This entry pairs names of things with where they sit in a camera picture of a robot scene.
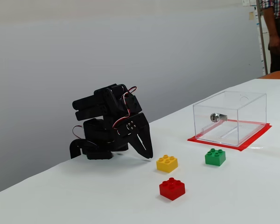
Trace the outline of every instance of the green lego brick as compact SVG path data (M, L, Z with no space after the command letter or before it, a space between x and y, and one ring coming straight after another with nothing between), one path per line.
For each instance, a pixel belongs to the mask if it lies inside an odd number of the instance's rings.
M222 149L215 150L214 148L212 148L205 155L205 163L209 165L221 166L225 160L225 151L223 151Z

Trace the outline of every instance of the red wire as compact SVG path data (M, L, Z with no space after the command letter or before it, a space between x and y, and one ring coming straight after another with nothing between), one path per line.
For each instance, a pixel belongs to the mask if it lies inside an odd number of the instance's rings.
M126 100L125 100L125 95L128 93L128 92L130 92L130 93L132 93L132 92L135 92L137 90L137 87L136 86L133 86L132 88L130 88L127 92L125 92L121 97L123 98L123 102L125 103L125 105L126 105ZM124 120L124 119L127 119L127 118L129 118L130 117L130 115L131 115L131 111L130 111L130 109L127 109L127 112L128 112L128 115L127 116L124 116L124 117L122 117L122 118L119 118L114 124L113 124L113 126L112 126L112 128L114 128L114 129L117 129L117 128L115 128L115 126L118 124L118 122L120 122L120 121L122 121L122 120Z
M73 134L78 138L78 139L81 139L79 136L77 136L75 133L74 133L74 128L75 127L82 127L82 125L76 125L73 127L73 129L71 130L73 132Z
M135 92L137 90L137 87L136 86L133 86L132 88L130 88L128 91L131 91L132 89L134 89L132 92Z

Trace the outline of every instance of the red base plate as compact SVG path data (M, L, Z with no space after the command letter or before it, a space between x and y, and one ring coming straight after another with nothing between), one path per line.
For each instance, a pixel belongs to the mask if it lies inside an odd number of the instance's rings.
M239 151L243 151L245 148L248 148L249 145L251 145L256 139L258 139L261 135L267 132L272 126L267 123L261 130L259 130L257 133L255 133L253 136L251 136L249 139L247 139L245 142L243 142L240 146L235 147L235 146L227 146L224 144L218 144L218 143L213 143L213 142L208 142L208 141L202 141L196 139L195 136L192 138L188 139L188 141L193 141L193 142L199 142L207 145L213 145L213 146L220 146L220 147L225 147L225 148L234 148Z

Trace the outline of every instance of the metal pole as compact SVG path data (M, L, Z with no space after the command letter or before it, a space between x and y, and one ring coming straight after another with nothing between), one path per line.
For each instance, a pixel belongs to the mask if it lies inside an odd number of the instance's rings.
M268 72L267 72L267 65L266 65L266 51L265 51L265 43L264 43L263 35L262 35L262 26L261 26L261 15L260 15L260 3L259 3L259 0L256 0L256 8L257 8L258 21L259 21L259 31L260 31L260 38L261 38L262 54L263 54L263 60L264 60L264 63L265 63L265 71L266 71L266 75L267 75Z

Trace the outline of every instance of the transparent acrylic box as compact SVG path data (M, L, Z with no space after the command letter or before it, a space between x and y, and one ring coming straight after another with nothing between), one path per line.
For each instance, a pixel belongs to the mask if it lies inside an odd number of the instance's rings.
M193 112L197 140L238 147L266 125L266 94L224 91Z

